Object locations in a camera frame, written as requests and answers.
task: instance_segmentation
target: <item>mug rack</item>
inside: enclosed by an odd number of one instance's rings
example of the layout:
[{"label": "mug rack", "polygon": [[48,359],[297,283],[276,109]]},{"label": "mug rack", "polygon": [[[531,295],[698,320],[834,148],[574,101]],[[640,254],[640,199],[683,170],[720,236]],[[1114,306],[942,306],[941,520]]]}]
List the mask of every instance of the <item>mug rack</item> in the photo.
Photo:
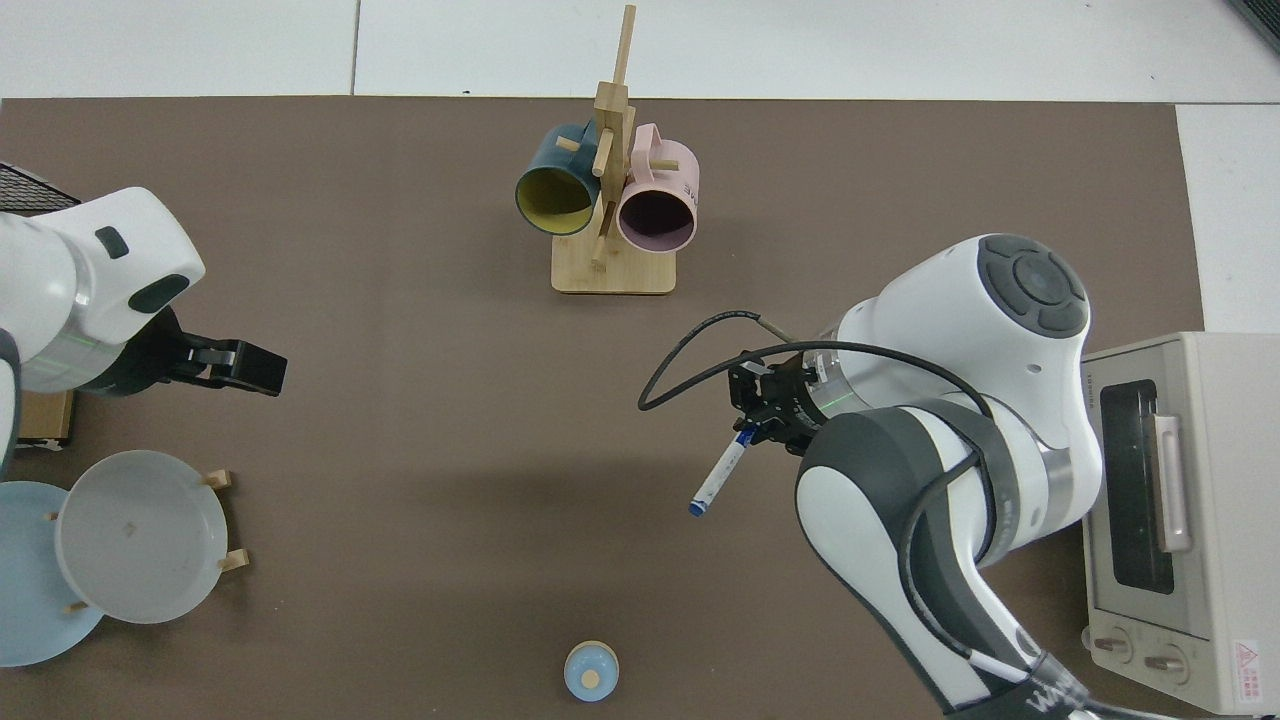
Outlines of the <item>mug rack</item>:
[{"label": "mug rack", "polygon": [[622,238],[617,223],[618,201],[626,184],[635,131],[636,109],[630,105],[627,56],[636,6],[622,15],[613,82],[602,81],[595,91],[595,127],[599,147],[591,174],[600,178],[600,195],[585,228],[552,236],[552,287],[566,293],[666,295],[676,290],[676,255],[639,250]]}]

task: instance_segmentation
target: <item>light blue plate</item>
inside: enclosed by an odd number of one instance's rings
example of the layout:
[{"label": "light blue plate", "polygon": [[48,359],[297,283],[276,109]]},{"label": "light blue plate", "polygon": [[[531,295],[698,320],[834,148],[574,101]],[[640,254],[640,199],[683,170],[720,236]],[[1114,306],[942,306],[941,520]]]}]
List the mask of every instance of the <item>light blue plate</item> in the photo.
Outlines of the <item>light blue plate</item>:
[{"label": "light blue plate", "polygon": [[79,597],[58,568],[56,523],[67,491],[13,480],[0,483],[0,667],[49,660],[84,639],[102,612],[63,609]]}]

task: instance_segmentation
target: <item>oven knob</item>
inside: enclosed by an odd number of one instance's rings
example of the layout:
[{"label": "oven knob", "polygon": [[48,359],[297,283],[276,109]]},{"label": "oven knob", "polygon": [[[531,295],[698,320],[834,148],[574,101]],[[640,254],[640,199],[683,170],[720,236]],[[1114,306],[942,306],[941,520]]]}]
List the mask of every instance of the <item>oven knob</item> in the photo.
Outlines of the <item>oven knob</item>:
[{"label": "oven knob", "polygon": [[1192,669],[1187,664],[1187,656],[1183,655],[1183,651],[1174,644],[1166,644],[1160,648],[1160,655],[1157,656],[1144,657],[1143,664],[1157,673],[1165,674],[1179,685],[1187,684],[1187,680],[1192,676]]},{"label": "oven knob", "polygon": [[1107,630],[1106,637],[1094,638],[1089,635],[1089,650],[1097,648],[1103,652],[1110,652],[1120,662],[1130,662],[1133,660],[1133,643],[1129,642],[1129,633],[1121,630],[1120,628],[1111,628]]}]

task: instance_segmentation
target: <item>black cable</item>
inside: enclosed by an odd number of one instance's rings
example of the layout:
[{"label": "black cable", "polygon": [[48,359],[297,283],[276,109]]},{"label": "black cable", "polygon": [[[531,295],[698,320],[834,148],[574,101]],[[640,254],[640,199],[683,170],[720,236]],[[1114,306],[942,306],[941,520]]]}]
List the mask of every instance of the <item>black cable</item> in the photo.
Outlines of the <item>black cable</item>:
[{"label": "black cable", "polygon": [[906,601],[911,605],[911,610],[915,616],[919,618],[920,623],[938,639],[940,643],[945,644],[947,650],[969,660],[973,656],[973,648],[964,644],[955,635],[948,633],[942,623],[938,621],[933,611],[920,597],[920,592],[915,587],[915,578],[911,575],[911,541],[915,537],[915,528],[920,523],[920,516],[924,515],[924,510],[931,502],[933,502],[940,495],[947,491],[947,487],[955,482],[956,478],[968,473],[978,465],[979,455],[977,451],[969,452],[964,460],[956,462],[950,470],[942,473],[937,478],[929,480],[929,484],[924,486],[920,495],[915,498],[915,505],[911,507],[911,514],[906,516],[906,525],[902,528],[902,534],[897,538],[897,577],[902,583],[902,593],[906,594]]},{"label": "black cable", "polygon": [[663,402],[667,401],[667,400],[662,400],[660,402],[654,402],[649,407],[644,406],[645,398],[649,396],[650,392],[653,392],[653,386],[655,386],[658,383],[658,378],[660,378],[662,374],[667,372],[667,368],[676,359],[676,356],[685,351],[685,346],[687,346],[690,342],[692,342],[692,340],[695,337],[698,337],[699,334],[701,334],[701,332],[705,331],[707,328],[714,325],[716,323],[719,323],[721,320],[727,320],[730,318],[748,318],[748,319],[755,320],[756,324],[759,324],[762,328],[769,331],[771,333],[773,333],[782,342],[794,342],[794,338],[791,338],[790,336],[787,336],[786,333],[783,333],[782,331],[780,331],[777,328],[777,325],[774,325],[773,323],[769,323],[767,320],[760,319],[760,314],[759,313],[753,313],[750,310],[726,310],[723,313],[717,313],[717,314],[712,315],[710,318],[707,318],[701,323],[698,323],[696,325],[694,325],[694,329],[689,331],[689,333],[685,337],[680,338],[680,342],[677,342],[676,346],[671,348],[671,352],[668,352],[667,356],[662,359],[662,363],[658,364],[658,369],[654,370],[653,372],[653,377],[649,378],[649,384],[646,384],[645,388],[644,388],[644,391],[640,393],[640,402],[637,404],[640,406],[640,410],[650,410],[650,409],[657,407],[658,405],[662,405]]},{"label": "black cable", "polygon": [[698,373],[696,375],[689,378],[687,380],[677,384],[676,387],[668,389],[667,392],[659,395],[658,397],[649,400],[649,393],[653,392],[653,387],[658,384],[658,379],[667,370],[667,366],[671,365],[671,361],[676,359],[676,355],[678,355],[680,351],[684,350],[684,346],[687,345],[689,341],[692,340],[692,336],[695,334],[698,333],[694,332],[685,336],[685,338],[681,340],[680,343],[677,343],[676,347],[673,347],[669,354],[667,354],[667,357],[664,357],[662,364],[658,365],[658,369],[653,372],[653,377],[650,377],[649,382],[645,383],[644,389],[640,391],[640,398],[636,401],[636,407],[639,407],[641,411],[653,410],[654,407],[667,402],[668,400],[684,393],[689,388],[709,378],[713,378],[723,373],[724,370],[728,370],[730,368],[736,368],[737,365],[741,365],[742,363],[748,363],[751,360],[763,360],[769,355],[777,355],[780,352],[801,352],[809,350],[845,350],[849,352],[863,352],[865,355],[876,355],[879,357],[887,357],[890,360],[897,360],[899,363],[905,363],[908,365],[919,368],[927,373],[937,375],[947,380],[948,383],[954,384],[960,392],[963,392],[970,401],[973,401],[973,404],[978,407],[978,411],[982,413],[986,418],[993,418],[993,414],[991,411],[991,405],[987,404],[987,398],[984,398],[973,386],[970,386],[959,375],[956,375],[951,370],[947,370],[942,365],[929,363],[928,360],[924,360],[923,357],[916,357],[915,355],[909,355],[906,352],[900,352],[897,350],[891,350],[888,347],[881,347],[878,345],[865,345],[861,342],[840,342],[835,340],[806,340],[801,342],[785,342],[782,345],[773,345],[769,347],[762,347],[760,350],[744,352],[737,357],[730,357],[723,363],[708,368],[701,373]]},{"label": "black cable", "polygon": [[1178,720],[1171,715],[1160,715],[1157,712],[1143,712],[1140,710],[1129,710],[1128,707],[1117,707],[1115,705],[1107,705],[1105,702],[1093,700],[1092,697],[1084,698],[1084,708],[1102,717],[1117,717],[1120,720]]}]

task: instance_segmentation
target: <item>mug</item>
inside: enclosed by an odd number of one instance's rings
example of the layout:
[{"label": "mug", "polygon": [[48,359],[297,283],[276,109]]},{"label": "mug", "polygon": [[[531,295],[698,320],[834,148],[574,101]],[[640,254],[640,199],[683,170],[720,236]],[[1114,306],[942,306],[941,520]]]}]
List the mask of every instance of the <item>mug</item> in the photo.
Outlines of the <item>mug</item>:
[{"label": "mug", "polygon": [[600,178],[591,174],[599,145],[595,120],[556,126],[516,182],[516,206],[535,228],[573,234],[591,222]]},{"label": "mug", "polygon": [[698,231],[698,158],[658,126],[636,128],[631,177],[618,200],[618,231],[646,252],[675,252]]}]

